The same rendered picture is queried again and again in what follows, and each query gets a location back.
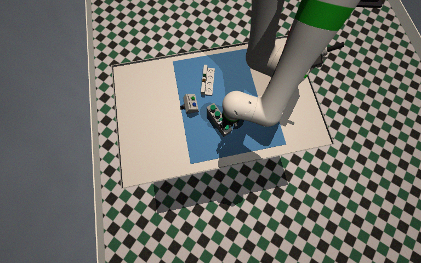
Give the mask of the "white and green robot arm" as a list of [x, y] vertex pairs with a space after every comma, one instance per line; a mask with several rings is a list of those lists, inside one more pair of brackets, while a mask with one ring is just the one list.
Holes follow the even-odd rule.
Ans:
[[328, 52], [344, 42], [327, 47], [360, 0], [301, 0], [284, 47], [276, 34], [285, 0], [252, 0], [247, 65], [271, 77], [262, 97], [241, 91], [223, 100], [222, 118], [237, 126], [239, 120], [264, 127], [277, 124], [298, 85], [313, 66], [322, 67]]

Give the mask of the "blue flat mat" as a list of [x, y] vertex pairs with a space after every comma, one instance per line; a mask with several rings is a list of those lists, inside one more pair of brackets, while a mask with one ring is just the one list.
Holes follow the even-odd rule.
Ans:
[[[232, 91], [258, 97], [246, 52], [241, 49], [173, 61], [180, 105], [185, 94], [195, 94], [199, 111], [187, 114], [186, 109], [181, 110], [191, 164], [286, 145], [280, 121], [264, 127], [239, 120], [223, 137], [207, 113], [207, 107], [215, 103], [222, 114], [224, 97]], [[204, 65], [215, 69], [212, 95], [201, 95]]]

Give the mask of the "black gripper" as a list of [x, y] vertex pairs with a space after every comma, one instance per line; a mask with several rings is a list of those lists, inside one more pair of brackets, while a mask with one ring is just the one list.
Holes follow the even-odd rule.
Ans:
[[226, 122], [224, 122], [224, 120], [222, 119], [222, 121], [218, 121], [218, 125], [220, 126], [220, 128], [223, 128], [223, 130], [225, 130], [225, 127], [227, 125], [229, 125], [229, 128], [233, 127], [232, 124], [227, 124]]

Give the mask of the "small sloping desk with blue and green keys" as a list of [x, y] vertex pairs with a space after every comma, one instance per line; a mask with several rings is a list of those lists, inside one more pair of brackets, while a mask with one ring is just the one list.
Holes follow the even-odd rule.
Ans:
[[187, 114], [199, 112], [195, 94], [185, 94], [183, 98], [184, 98], [184, 104], [180, 106], [181, 110], [186, 109]]

